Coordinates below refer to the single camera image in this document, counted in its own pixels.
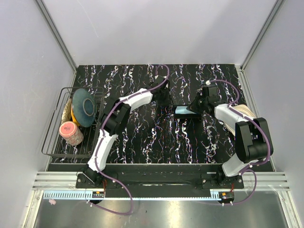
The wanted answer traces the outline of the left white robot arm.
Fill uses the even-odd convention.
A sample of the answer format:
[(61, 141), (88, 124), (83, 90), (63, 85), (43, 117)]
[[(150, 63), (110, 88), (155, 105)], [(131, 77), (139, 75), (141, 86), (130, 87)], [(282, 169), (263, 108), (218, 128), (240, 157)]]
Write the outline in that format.
[(163, 99), (164, 92), (169, 89), (168, 76), (157, 76), (146, 88), (125, 97), (112, 98), (102, 112), (101, 128), (93, 155), (83, 169), (86, 183), (98, 188), (103, 181), (100, 171), (105, 169), (110, 149), (128, 123), (130, 112), (153, 101)]

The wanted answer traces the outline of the blue ceramic plate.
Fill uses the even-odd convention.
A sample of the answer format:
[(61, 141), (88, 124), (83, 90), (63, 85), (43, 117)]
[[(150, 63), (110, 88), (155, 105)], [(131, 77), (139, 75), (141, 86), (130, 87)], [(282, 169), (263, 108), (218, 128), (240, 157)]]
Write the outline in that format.
[(96, 115), (96, 104), (93, 96), (85, 89), (77, 89), (72, 96), (74, 117), (82, 127), (90, 127)]

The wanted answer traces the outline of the woven beige plate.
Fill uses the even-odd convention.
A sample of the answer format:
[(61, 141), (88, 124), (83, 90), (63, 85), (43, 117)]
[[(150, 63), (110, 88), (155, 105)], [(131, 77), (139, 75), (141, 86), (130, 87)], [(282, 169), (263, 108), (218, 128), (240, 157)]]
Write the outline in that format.
[(61, 117), (61, 124), (64, 124), (65, 122), (68, 122), (71, 120), (71, 104), (72, 104), (72, 99), (69, 98), (68, 101), (65, 104), (62, 117)]

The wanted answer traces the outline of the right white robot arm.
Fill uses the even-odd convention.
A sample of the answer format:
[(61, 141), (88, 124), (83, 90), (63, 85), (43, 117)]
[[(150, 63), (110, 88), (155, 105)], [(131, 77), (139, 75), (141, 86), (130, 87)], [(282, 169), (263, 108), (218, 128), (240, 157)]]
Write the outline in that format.
[(267, 163), (273, 154), (266, 119), (250, 117), (231, 104), (222, 102), (216, 85), (203, 86), (187, 110), (197, 114), (207, 113), (235, 132), (235, 154), (216, 173), (216, 184), (220, 188), (227, 188), (251, 165)]

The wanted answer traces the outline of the pink patterned cup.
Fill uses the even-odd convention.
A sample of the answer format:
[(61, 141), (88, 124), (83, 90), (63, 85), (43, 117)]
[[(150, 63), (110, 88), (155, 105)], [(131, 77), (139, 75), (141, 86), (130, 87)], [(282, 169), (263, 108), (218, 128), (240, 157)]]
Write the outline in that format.
[(84, 139), (82, 132), (72, 121), (62, 124), (59, 128), (59, 134), (71, 146), (79, 145)]

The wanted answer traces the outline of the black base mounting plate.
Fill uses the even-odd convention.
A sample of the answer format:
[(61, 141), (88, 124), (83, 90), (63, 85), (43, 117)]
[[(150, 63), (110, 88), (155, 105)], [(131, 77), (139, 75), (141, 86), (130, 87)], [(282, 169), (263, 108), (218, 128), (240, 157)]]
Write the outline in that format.
[(225, 177), (220, 164), (108, 164), (103, 173), (127, 187), (244, 188), (242, 177)]

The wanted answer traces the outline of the light blue cloth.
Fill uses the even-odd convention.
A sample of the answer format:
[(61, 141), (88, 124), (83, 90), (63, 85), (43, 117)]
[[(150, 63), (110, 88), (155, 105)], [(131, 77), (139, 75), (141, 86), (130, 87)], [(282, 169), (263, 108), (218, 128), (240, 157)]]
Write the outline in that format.
[(194, 112), (187, 109), (186, 106), (178, 106), (175, 109), (176, 114), (195, 114)]

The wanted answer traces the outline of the yellow plate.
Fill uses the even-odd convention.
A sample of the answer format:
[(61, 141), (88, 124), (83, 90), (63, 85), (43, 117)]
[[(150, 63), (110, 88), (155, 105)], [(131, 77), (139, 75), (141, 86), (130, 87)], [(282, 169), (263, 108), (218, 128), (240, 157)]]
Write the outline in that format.
[(71, 107), (71, 117), (72, 117), (72, 122), (75, 123), (77, 127), (79, 127), (80, 124), (74, 116), (73, 107)]

